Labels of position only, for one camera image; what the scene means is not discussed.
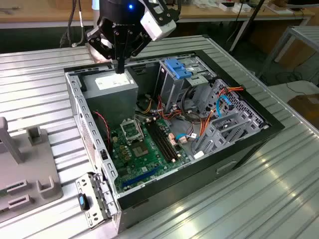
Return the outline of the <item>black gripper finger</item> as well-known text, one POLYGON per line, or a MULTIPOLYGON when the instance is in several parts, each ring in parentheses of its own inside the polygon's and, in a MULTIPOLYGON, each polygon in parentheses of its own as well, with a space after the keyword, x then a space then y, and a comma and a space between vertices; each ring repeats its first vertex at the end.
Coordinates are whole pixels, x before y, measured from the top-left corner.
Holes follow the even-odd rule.
POLYGON ((120 58, 120 73, 124 73, 125 60, 131 56, 137 56, 151 41, 149 34, 143 27, 134 26, 128 29, 123 48, 123 54, 120 58))
POLYGON ((106 60, 111 60, 117 74, 121 74, 121 49, 116 43, 120 31, 116 23, 99 17, 97 26, 85 32, 89 45, 106 60))

